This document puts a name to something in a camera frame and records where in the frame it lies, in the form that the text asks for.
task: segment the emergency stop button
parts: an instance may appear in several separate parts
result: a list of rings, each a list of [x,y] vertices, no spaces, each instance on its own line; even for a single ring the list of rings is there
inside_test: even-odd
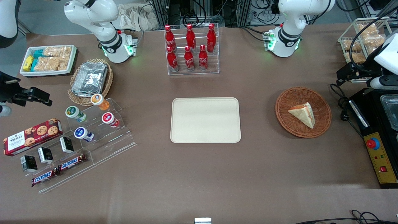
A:
[[[387,172],[387,167],[380,167],[380,172],[382,173]]]
[[[380,148],[380,142],[377,140],[377,138],[371,138],[366,141],[366,146],[371,149],[377,150]]]

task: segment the sandwich slice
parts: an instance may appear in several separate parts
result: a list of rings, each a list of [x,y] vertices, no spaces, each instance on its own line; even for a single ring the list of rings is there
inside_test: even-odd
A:
[[[314,128],[315,118],[310,103],[306,102],[305,104],[294,106],[288,111],[309,128]]]

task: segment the table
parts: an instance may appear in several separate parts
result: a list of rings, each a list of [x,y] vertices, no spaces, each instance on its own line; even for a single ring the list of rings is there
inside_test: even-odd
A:
[[[348,25],[307,26],[299,49],[289,58],[264,52],[263,45],[241,29],[224,28],[221,72],[201,78],[169,77],[164,33],[145,33],[136,57],[111,64],[114,81],[108,95],[122,107],[137,146],[44,195],[30,188],[26,178],[14,175],[20,164],[1,156],[0,220],[157,224],[212,217],[215,224],[292,224],[350,217],[349,209],[358,209],[396,221],[398,190],[378,189],[364,143],[340,121],[341,110],[329,90],[345,63],[336,41]],[[78,65],[106,59],[93,35],[27,37],[28,46],[75,45]],[[21,86],[50,93],[53,106],[11,105],[14,114],[0,119],[0,136],[52,117],[66,122],[64,110],[72,105],[66,93],[70,77],[19,77]],[[332,124],[324,135],[297,138],[278,123],[275,100],[293,86],[311,88],[330,104]],[[343,85],[348,96],[363,87]],[[241,141],[172,143],[170,117],[177,97],[237,98]]]

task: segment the round wicker basket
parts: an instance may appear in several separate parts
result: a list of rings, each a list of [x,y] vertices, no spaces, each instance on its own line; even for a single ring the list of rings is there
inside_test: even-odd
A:
[[[288,110],[296,105],[309,102],[315,117],[311,129],[294,117]],[[317,92],[305,87],[293,87],[279,95],[275,104],[275,113],[281,125],[290,133],[302,138],[316,138],[330,127],[332,112],[328,103]]]
[[[108,62],[102,60],[102,59],[90,59],[87,62],[93,62],[93,63],[104,63],[108,66],[108,72],[106,74],[106,79],[105,79],[105,83],[103,85],[103,90],[102,90],[102,96],[104,98],[106,98],[105,96],[108,94],[109,89],[111,88],[112,85],[112,80],[113,80],[113,72],[111,69],[111,66],[109,65]],[[76,69],[76,71],[73,73],[72,78],[70,79],[70,87],[73,86],[73,83],[76,80],[76,76],[79,73],[79,70],[81,68],[81,65]],[[83,105],[83,106],[92,106],[93,104],[91,103],[90,97],[80,97],[80,96],[76,96],[75,94],[72,93],[72,89],[68,90],[68,96],[70,98],[70,100],[74,103]]]

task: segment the red bottle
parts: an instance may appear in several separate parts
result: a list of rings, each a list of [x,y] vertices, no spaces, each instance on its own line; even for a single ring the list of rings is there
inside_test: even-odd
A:
[[[193,64],[193,55],[191,52],[191,48],[189,46],[185,46],[185,66],[187,67],[188,71],[195,70],[195,65]]]
[[[192,24],[187,25],[187,45],[192,52],[196,51],[196,38],[195,33],[192,31]]]
[[[213,52],[216,45],[216,33],[214,32],[214,24],[209,25],[209,32],[207,33],[207,51]]]
[[[173,53],[172,47],[167,47],[167,62],[169,63],[171,72],[176,72],[179,70],[179,66],[177,64],[177,57]]]
[[[200,45],[199,68],[202,71],[207,69],[207,52],[206,52],[206,46],[204,44]]]
[[[176,52],[177,46],[176,46],[176,40],[174,38],[174,34],[171,32],[170,26],[166,25],[164,26],[164,30],[166,30],[166,44],[168,47],[172,47],[173,52]]]

